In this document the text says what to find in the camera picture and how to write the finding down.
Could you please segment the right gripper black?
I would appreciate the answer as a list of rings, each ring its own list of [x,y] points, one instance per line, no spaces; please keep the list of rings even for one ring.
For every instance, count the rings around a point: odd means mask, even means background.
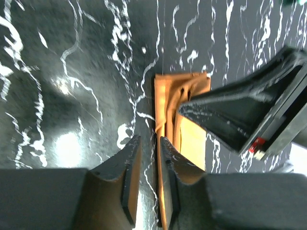
[[[307,53],[283,47],[267,64],[184,103],[184,117],[235,153],[264,160],[307,140]]]

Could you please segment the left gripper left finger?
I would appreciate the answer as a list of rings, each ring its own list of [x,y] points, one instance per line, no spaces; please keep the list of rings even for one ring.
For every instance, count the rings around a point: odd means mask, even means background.
[[[130,230],[135,227],[142,161],[134,136],[111,158],[86,168],[3,169],[3,230]]]

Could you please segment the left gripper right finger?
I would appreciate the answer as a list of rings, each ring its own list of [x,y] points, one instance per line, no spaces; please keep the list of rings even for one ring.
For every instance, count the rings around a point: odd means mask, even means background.
[[[307,178],[297,173],[209,174],[160,139],[167,230],[304,230]]]

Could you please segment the orange cloth napkin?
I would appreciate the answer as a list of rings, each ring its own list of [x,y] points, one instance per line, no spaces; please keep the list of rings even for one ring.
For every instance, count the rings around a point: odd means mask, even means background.
[[[165,230],[211,230],[205,190],[206,131],[180,108],[210,90],[206,73],[157,74],[154,79],[159,210]]]

